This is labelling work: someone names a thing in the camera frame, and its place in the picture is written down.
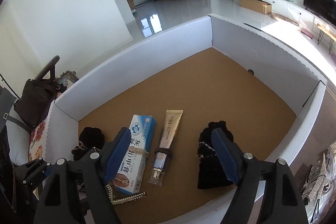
black tv screen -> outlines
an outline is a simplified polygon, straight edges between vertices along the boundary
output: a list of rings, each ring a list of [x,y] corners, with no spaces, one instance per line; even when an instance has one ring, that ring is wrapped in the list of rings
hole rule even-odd
[[[303,0],[303,5],[336,26],[336,2],[334,0]]]

black bag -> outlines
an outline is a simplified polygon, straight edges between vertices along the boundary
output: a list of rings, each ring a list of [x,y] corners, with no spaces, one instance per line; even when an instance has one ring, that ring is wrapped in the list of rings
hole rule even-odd
[[[51,102],[57,92],[63,93],[67,88],[55,82],[55,65],[59,56],[55,56],[35,77],[28,79],[23,88],[22,97],[14,103],[14,110],[30,128],[36,128],[49,112]],[[50,79],[43,79],[50,72]]]

metal screw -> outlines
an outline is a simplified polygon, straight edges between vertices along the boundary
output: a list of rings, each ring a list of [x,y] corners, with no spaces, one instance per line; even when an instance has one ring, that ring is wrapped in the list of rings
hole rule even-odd
[[[97,152],[93,152],[93,153],[90,155],[90,158],[92,158],[93,160],[99,158],[99,153],[97,153]]]
[[[63,163],[65,163],[65,159],[60,158],[60,159],[58,159],[58,160],[56,161],[56,163],[57,163],[58,165],[62,165]]]
[[[280,158],[280,159],[278,159],[278,162],[281,164],[281,165],[285,165],[287,162],[284,160],[284,159],[282,159],[282,158]]]
[[[251,153],[244,153],[244,158],[250,160],[253,158],[253,155]]]

